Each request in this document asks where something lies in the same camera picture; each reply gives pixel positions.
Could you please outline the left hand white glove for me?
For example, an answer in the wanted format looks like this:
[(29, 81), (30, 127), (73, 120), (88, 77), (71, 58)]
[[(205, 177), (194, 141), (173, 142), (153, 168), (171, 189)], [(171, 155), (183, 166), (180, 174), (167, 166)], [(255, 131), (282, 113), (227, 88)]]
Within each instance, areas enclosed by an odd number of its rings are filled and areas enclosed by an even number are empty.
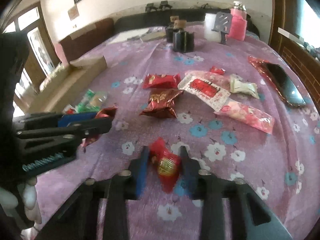
[(1, 210), (5, 216), (1, 223), (14, 238), (24, 239), (25, 230), (32, 228), (35, 223), (42, 223), (36, 184), (37, 177), (20, 184), (8, 177), (1, 177)]

